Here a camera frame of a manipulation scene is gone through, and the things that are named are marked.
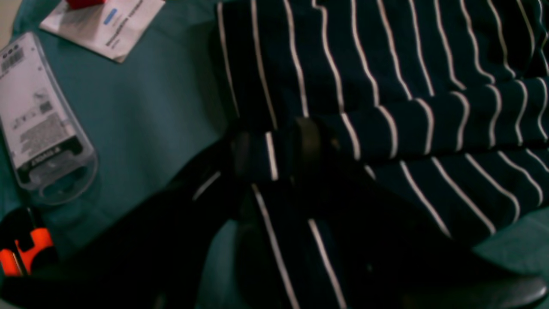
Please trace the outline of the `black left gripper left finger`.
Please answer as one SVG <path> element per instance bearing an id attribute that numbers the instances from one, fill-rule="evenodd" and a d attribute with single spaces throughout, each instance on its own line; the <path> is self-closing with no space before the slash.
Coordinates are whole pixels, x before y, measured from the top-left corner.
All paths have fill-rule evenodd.
<path id="1" fill-rule="evenodd" d="M 247 132 L 226 134 L 70 258 L 6 278 L 1 298 L 24 309 L 193 308 L 211 242 L 241 206 L 250 145 Z"/>

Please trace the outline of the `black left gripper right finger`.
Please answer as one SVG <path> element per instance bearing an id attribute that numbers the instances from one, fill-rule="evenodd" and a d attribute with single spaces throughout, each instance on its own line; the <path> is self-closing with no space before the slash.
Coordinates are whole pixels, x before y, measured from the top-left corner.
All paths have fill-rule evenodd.
<path id="1" fill-rule="evenodd" d="M 325 249 L 335 249 L 359 309 L 533 309 L 548 298 L 541 275 L 507 270 L 451 240 L 311 118 L 296 119 L 294 180 L 299 206 L 328 232 Z"/>

